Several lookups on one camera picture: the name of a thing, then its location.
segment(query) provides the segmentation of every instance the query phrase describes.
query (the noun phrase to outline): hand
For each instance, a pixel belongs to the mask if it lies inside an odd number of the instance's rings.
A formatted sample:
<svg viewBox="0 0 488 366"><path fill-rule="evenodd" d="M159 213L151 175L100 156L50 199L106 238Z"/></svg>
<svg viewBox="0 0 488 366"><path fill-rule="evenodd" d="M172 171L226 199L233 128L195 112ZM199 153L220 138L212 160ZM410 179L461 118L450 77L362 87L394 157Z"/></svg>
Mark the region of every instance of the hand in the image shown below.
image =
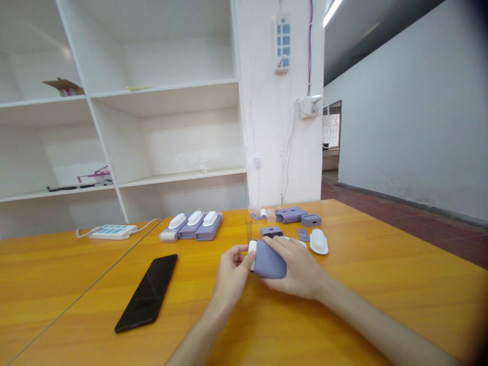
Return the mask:
<svg viewBox="0 0 488 366"><path fill-rule="evenodd" d="M282 279L261 281L273 290L317 300L321 287L329 277L308 249L295 239L265 236L263 240L283 257L287 271Z"/></svg>
<svg viewBox="0 0 488 366"><path fill-rule="evenodd" d="M218 311L232 311L244 291L255 252L246 252L249 245L233 246L220 257L219 270L210 304Z"/></svg>

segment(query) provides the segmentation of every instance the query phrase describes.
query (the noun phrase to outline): red tiled floor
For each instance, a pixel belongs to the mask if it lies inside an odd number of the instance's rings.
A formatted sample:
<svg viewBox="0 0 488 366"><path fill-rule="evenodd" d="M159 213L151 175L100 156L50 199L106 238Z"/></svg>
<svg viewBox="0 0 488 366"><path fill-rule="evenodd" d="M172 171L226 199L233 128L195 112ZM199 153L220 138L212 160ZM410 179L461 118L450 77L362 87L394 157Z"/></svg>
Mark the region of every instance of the red tiled floor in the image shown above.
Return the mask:
<svg viewBox="0 0 488 366"><path fill-rule="evenodd" d="M367 215L488 269L488 230L325 183L322 183L321 197L341 201Z"/></svg>

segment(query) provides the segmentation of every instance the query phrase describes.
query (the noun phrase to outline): orange table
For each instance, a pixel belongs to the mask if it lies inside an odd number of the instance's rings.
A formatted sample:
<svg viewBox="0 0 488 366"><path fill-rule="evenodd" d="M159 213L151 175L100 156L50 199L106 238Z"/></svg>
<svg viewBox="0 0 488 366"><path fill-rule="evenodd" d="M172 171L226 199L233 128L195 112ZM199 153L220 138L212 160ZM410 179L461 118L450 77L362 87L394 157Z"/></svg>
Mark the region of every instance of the orange table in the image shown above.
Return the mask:
<svg viewBox="0 0 488 366"><path fill-rule="evenodd" d="M0 240L0 364L27 347L156 224L123 241L76 238L74 231Z"/></svg>
<svg viewBox="0 0 488 366"><path fill-rule="evenodd" d="M387 314L466 359L478 338L486 271L335 200L300 205L322 216L328 256L314 257ZM162 365L204 311L219 256L247 242L245 210L224 213L214 241L160 243L154 230L97 281L13 364ZM166 219L159 227L167 226ZM253 221L253 238L259 228ZM297 237L301 224L281 225ZM154 324L113 329L154 258L178 253ZM388 364L350 326L314 301L273 292L251 275L210 364Z"/></svg>

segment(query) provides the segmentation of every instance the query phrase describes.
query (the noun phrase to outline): purple component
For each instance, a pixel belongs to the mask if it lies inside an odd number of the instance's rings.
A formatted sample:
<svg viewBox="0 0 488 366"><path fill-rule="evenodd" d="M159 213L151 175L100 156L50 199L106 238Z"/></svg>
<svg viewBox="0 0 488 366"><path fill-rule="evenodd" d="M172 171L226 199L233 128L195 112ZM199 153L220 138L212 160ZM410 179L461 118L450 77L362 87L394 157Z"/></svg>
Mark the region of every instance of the purple component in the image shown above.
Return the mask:
<svg viewBox="0 0 488 366"><path fill-rule="evenodd" d="M283 236L283 231L281 231L281 228L279 226L261 228L261 237L263 236L269 236L269 237Z"/></svg>
<svg viewBox="0 0 488 366"><path fill-rule="evenodd" d="M179 238L179 231L183 228L183 226L185 226L187 224L187 222L188 222L188 219L185 219L185 221L183 221L181 223L181 225L178 226L177 228L174 228L174 229L166 228L166 229L164 229L163 232L165 232L165 233L170 233L170 232L171 233L174 233L174 240L165 239L164 241L165 242L175 242L175 241L177 241L178 238Z"/></svg>
<svg viewBox="0 0 488 366"><path fill-rule="evenodd" d="M283 224L300 221L301 216L306 214L307 212L300 207L282 208L276 211L278 221L281 221Z"/></svg>
<svg viewBox="0 0 488 366"><path fill-rule="evenodd" d="M262 240L256 241L254 273L263 278L283 278L286 276L285 260Z"/></svg>
<svg viewBox="0 0 488 366"><path fill-rule="evenodd" d="M188 225L188 223L183 226L183 228L179 231L178 236L180 239L195 239L195 233L197 232L198 228L202 225L203 219L205 218L205 214L202 215L202 218L199 222L195 225Z"/></svg>
<svg viewBox="0 0 488 366"><path fill-rule="evenodd" d="M195 233L195 239L197 239L198 241L213 240L213 238L215 238L215 235L217 235L217 230L219 229L223 218L224 214L220 212L217 214L217 218L212 225L200 226Z"/></svg>
<svg viewBox="0 0 488 366"><path fill-rule="evenodd" d="M320 226L322 225L322 218L314 213L302 215L301 224L305 227Z"/></svg>
<svg viewBox="0 0 488 366"><path fill-rule="evenodd" d="M298 239L301 241L310 241L309 234L305 229L297 229L296 231L298 231Z"/></svg>

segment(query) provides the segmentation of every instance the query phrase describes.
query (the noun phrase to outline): black smartphone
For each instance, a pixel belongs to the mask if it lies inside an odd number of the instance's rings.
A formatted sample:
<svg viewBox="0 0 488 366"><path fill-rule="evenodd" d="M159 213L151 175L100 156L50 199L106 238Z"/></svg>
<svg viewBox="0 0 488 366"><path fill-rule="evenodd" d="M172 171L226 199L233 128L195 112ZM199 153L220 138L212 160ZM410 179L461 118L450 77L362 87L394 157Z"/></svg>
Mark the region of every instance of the black smartphone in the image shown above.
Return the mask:
<svg viewBox="0 0 488 366"><path fill-rule="evenodd" d="M115 333L156 320L177 259L178 254L173 254L153 260L118 321Z"/></svg>

